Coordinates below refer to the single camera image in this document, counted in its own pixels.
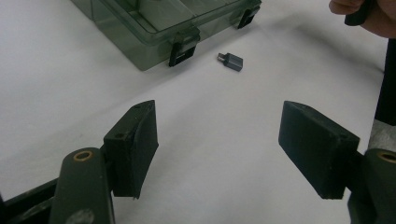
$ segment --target plastic storage box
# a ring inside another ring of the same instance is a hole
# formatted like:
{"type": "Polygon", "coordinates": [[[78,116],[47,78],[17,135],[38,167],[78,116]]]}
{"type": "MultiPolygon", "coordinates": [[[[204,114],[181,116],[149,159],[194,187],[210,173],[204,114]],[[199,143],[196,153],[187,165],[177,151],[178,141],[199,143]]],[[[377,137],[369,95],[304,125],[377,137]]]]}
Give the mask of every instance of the plastic storage box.
{"type": "Polygon", "coordinates": [[[140,70],[190,58],[197,43],[253,20],[260,0],[72,0],[140,70]]]}

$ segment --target finger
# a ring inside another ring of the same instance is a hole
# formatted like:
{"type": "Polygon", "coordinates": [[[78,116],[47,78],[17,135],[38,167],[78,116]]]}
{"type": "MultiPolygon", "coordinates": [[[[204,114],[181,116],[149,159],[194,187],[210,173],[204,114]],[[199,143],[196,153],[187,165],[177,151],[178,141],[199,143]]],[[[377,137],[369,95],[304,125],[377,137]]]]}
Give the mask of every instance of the finger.
{"type": "Polygon", "coordinates": [[[364,0],[332,0],[332,2],[346,7],[360,7],[364,0]]]}
{"type": "Polygon", "coordinates": [[[330,8],[330,11],[334,14],[349,15],[349,14],[357,12],[359,10],[360,6],[349,7],[349,6],[344,6],[344,5],[341,5],[341,4],[331,1],[329,4],[329,8],[330,8]]]}

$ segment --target small electronic component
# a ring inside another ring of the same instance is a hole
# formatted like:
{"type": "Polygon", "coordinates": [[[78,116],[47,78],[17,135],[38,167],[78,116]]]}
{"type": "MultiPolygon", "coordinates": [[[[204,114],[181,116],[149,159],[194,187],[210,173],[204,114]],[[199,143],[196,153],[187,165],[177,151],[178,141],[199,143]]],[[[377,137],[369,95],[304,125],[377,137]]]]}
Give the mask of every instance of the small electronic component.
{"type": "Polygon", "coordinates": [[[221,54],[219,53],[218,60],[221,61],[224,66],[229,67],[235,71],[241,71],[242,67],[244,66],[244,60],[231,54],[221,54]]]}

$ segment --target box latch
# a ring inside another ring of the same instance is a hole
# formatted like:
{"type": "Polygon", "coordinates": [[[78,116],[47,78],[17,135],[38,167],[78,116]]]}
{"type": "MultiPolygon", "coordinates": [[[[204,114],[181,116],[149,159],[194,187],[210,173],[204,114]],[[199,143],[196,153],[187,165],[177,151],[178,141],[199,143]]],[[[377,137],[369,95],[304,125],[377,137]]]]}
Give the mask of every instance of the box latch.
{"type": "Polygon", "coordinates": [[[252,21],[256,13],[260,10],[260,7],[254,7],[252,9],[247,9],[242,16],[241,21],[239,22],[238,29],[241,29],[247,25],[249,25],[252,21]]]}
{"type": "Polygon", "coordinates": [[[177,33],[169,59],[169,66],[173,67],[194,54],[195,47],[201,39],[199,34],[200,31],[196,27],[177,33]]]}

